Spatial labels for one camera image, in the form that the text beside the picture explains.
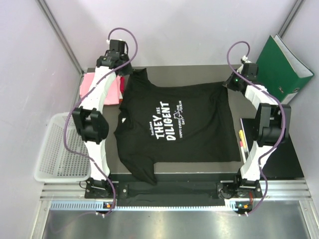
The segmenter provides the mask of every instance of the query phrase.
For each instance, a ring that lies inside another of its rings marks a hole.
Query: white panel
[[[78,73],[36,1],[1,1],[0,238],[29,237],[42,184],[34,167],[52,115],[70,109]]]
[[[306,0],[288,29],[287,46],[315,73],[292,100],[290,131],[311,195],[319,210],[319,1]]]
[[[294,0],[47,0],[83,68],[94,67],[114,27],[131,30],[140,46],[135,66],[226,64],[228,48],[246,40],[255,61],[279,31]],[[126,33],[115,38],[134,44]],[[246,46],[234,49],[238,63]]]

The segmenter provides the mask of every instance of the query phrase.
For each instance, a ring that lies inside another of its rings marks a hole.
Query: green binder
[[[258,81],[283,104],[306,85],[314,73],[283,43],[281,38],[269,36],[257,64]]]

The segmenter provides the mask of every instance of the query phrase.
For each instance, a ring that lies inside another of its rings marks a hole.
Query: black t-shirt
[[[227,89],[218,83],[157,87],[136,70],[124,92],[115,131],[121,162],[156,183],[157,162],[240,161]]]

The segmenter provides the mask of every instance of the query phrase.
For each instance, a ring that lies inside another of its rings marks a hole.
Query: pink cloth
[[[83,82],[80,86],[80,97],[83,97],[86,93],[89,92],[93,79],[94,72],[84,74]],[[118,105],[120,103],[120,97],[122,95],[120,91],[120,85],[121,77],[117,76],[115,81],[113,81],[109,88],[108,94],[104,101],[105,105]]]

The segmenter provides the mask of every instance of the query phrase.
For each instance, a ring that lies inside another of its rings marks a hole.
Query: white basket
[[[63,144],[63,129],[68,113],[57,114],[50,120],[40,150],[34,178],[46,183],[71,183],[84,181],[91,174],[89,159],[68,152]],[[67,128],[70,149],[88,155],[87,148],[76,132],[71,117]]]

